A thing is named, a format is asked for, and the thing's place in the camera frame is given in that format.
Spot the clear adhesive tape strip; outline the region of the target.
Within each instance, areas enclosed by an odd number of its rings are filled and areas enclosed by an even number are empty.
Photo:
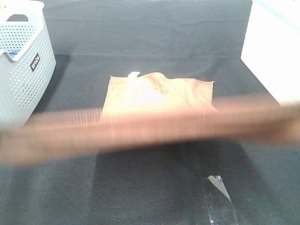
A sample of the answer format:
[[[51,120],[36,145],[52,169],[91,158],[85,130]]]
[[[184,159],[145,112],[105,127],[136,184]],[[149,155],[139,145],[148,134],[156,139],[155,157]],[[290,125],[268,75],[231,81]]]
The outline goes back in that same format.
[[[202,179],[209,221],[211,225],[238,225],[230,196],[222,177],[210,175]]]

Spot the white plastic storage box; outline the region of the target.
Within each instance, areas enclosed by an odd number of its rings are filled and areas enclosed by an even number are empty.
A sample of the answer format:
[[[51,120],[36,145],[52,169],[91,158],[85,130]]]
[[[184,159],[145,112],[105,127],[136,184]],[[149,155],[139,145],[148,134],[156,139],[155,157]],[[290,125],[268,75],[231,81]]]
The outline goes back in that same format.
[[[241,60],[281,104],[300,101],[300,2],[254,0]]]

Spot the black fabric table cover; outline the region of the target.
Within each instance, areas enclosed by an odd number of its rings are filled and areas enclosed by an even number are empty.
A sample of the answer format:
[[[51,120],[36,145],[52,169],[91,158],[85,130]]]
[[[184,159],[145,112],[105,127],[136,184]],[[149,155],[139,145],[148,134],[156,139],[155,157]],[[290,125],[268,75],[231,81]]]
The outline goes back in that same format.
[[[266,93],[240,55],[249,0],[46,0],[56,67],[35,111],[103,105],[111,76],[213,81]],[[207,225],[202,180],[222,177],[240,225],[300,222],[299,146],[224,139],[1,167],[3,225]]]

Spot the grey perforated plastic basket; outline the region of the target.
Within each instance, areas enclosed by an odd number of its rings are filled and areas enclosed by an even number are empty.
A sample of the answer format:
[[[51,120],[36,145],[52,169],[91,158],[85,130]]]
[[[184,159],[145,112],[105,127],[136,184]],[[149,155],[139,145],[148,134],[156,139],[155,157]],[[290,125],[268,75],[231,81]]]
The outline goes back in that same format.
[[[56,60],[37,0],[0,2],[0,128],[23,126],[53,75]]]

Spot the brown microfibre towel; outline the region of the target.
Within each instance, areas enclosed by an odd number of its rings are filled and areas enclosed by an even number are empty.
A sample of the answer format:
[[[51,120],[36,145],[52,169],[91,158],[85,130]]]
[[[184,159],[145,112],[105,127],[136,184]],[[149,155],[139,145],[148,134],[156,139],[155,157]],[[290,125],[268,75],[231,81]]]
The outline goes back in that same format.
[[[227,138],[300,142],[300,105],[250,94],[213,98],[210,82],[160,73],[112,77],[105,106],[33,114],[0,130],[0,163],[44,162],[143,146]]]

